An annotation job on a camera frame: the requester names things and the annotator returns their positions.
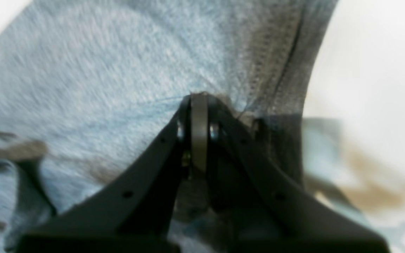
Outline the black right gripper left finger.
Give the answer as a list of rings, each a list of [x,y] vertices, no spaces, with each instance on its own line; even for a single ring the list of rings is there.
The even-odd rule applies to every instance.
[[[23,235],[17,253],[179,253],[167,240],[188,133],[190,96],[112,183]]]

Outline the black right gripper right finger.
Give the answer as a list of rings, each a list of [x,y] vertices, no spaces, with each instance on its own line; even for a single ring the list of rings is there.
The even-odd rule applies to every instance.
[[[376,232],[307,194],[261,152],[241,122],[207,99],[207,182],[227,211],[229,253],[388,253]]]

